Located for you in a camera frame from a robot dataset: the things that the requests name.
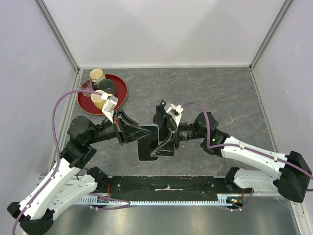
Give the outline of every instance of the gray stone surface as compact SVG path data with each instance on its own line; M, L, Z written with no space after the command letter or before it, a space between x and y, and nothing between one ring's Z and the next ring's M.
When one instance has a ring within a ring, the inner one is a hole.
M90 70L84 70L82 81ZM272 150L261 106L248 68L109 69L126 82L129 95L121 107L139 123L152 123L155 106L162 99L174 104L199 101L219 122L219 129L246 143ZM185 107L181 122L192 123L201 112ZM76 103L72 118L85 115L94 123L103 116L85 113ZM182 142L175 156L140 162L137 143L120 146L117 139L93 144L98 151L87 167L98 166L108 175L215 175L224 176L233 166L252 167L210 156L201 140Z

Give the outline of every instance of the white wall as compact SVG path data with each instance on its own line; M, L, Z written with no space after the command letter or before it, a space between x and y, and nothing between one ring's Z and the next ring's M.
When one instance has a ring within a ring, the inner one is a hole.
M313 170L312 9L312 0L294 1L255 77L279 151L300 152ZM304 203L313 221L313 193L307 193Z
M45 0L81 67L248 65L284 0Z
M6 211L47 173L53 148L51 113L75 72L34 0L0 1L0 234L11 234ZM60 106L56 123L64 113Z

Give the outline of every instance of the red plate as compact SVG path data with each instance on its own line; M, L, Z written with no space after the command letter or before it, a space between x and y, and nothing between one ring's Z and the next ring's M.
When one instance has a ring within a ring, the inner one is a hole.
M113 81L115 90L116 90L116 97L118 98L117 106L114 110L121 107L121 105L125 102L127 97L127 86L126 83L123 81L122 78L113 75L113 74L106 74L106 78ZM77 96L79 106L89 114L94 115L103 115L102 111L98 109L92 102L90 96L84 96L81 92L78 93Z

